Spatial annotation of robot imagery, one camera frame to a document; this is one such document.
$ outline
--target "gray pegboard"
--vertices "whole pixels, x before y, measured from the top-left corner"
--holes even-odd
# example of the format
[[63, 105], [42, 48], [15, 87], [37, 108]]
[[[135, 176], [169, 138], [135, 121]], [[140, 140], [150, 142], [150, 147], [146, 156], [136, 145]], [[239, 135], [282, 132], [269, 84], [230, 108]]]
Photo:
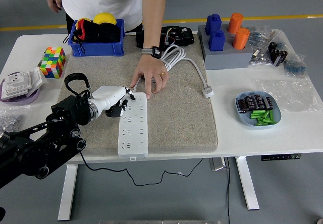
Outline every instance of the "gray pegboard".
[[[221, 29], [227, 28], [227, 25], [228, 24], [222, 24]], [[237, 50], [232, 46], [234, 35], [228, 33], [226, 29], [223, 31], [226, 36], [223, 51], [210, 51], [208, 46], [209, 36], [205, 33], [205, 25], [199, 25], [198, 27], [197, 35], [201, 42], [205, 69], [235, 69], [248, 67], [252, 56], [249, 42], [247, 42], [244, 49]]]

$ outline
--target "white t-shirt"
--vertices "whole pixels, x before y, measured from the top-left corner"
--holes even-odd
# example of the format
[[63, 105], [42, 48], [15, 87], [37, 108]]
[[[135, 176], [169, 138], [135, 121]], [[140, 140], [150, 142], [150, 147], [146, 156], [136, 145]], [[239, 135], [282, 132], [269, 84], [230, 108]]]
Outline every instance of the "white t-shirt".
[[142, 0], [62, 0], [62, 5], [73, 20], [92, 20], [98, 13], [109, 12], [125, 20], [125, 31], [142, 23]]

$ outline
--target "robotic arm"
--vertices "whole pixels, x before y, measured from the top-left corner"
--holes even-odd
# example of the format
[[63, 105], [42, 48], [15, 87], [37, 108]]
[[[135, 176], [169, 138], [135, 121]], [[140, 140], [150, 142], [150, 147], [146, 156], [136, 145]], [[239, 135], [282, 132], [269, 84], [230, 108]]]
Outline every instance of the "robotic arm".
[[[73, 80], [84, 80], [87, 89], [75, 92], [68, 85]], [[128, 103], [122, 98], [127, 94], [135, 100], [131, 90], [121, 86], [101, 86], [92, 93], [81, 73], [68, 75], [65, 85], [75, 96], [53, 105], [46, 122], [21, 132], [4, 132], [0, 138], [0, 188], [21, 174], [46, 178], [85, 148], [78, 125], [87, 125], [103, 110], [108, 117], [120, 117]], [[30, 139], [31, 134], [44, 129], [39, 139]]]

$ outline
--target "gray felt mat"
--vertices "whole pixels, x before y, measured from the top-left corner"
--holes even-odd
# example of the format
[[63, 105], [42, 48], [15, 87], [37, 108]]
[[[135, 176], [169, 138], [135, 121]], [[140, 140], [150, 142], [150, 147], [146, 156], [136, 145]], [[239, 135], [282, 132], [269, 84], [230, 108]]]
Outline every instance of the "gray felt mat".
[[[185, 49], [205, 77], [200, 42]], [[95, 91], [101, 85], [129, 87], [133, 72], [141, 56], [135, 36], [124, 38], [124, 56], [70, 57], [65, 73], [84, 73]], [[86, 89], [83, 81], [70, 83], [72, 89]], [[202, 94], [203, 83], [189, 61], [180, 61], [170, 70], [170, 79], [162, 91], [148, 100], [148, 153], [213, 152], [218, 145], [216, 126], [210, 99]], [[141, 80], [137, 92], [144, 92]], [[63, 86], [59, 100], [71, 93]], [[102, 115], [86, 126], [80, 126], [81, 137], [87, 141], [83, 153], [87, 156], [117, 156], [119, 119]]]

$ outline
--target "purple plate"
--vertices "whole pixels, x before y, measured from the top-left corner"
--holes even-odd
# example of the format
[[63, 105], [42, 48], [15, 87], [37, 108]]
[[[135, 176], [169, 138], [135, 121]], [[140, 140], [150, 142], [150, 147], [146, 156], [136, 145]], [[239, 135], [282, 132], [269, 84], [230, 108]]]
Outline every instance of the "purple plate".
[[27, 97], [26, 95], [20, 95], [20, 96], [11, 98], [11, 99], [2, 100], [1, 99], [2, 84], [4, 83], [4, 81], [5, 80], [3, 79], [2, 82], [1, 82], [1, 85], [0, 85], [0, 101], [1, 102], [12, 104], [12, 105], [26, 105], [26, 104], [30, 104], [31, 102], [33, 102], [39, 95], [39, 89], [37, 89], [29, 97]]

